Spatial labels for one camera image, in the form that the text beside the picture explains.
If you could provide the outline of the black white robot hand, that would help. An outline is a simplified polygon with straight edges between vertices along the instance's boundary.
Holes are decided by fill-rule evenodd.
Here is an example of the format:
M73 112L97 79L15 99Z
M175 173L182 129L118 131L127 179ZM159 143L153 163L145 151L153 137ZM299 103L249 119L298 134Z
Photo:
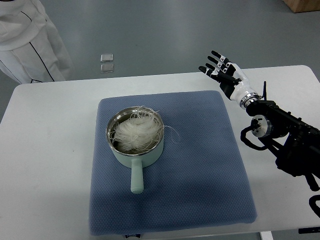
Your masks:
M250 103L261 99L251 88L249 78L236 63L214 50L207 59L210 62L199 66L198 69L218 82L229 100L237 102L242 109L245 109Z

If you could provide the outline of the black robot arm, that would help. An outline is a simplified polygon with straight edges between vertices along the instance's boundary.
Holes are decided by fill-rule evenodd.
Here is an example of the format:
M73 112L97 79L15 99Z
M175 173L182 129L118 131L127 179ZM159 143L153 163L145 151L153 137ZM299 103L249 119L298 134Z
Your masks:
M267 100L265 88L262 96L252 97L244 105L252 120L241 131L241 141L258 151L269 150L276 157L278 169L293 177L305 176L310 189L319 191L316 181L320 176L319 129Z

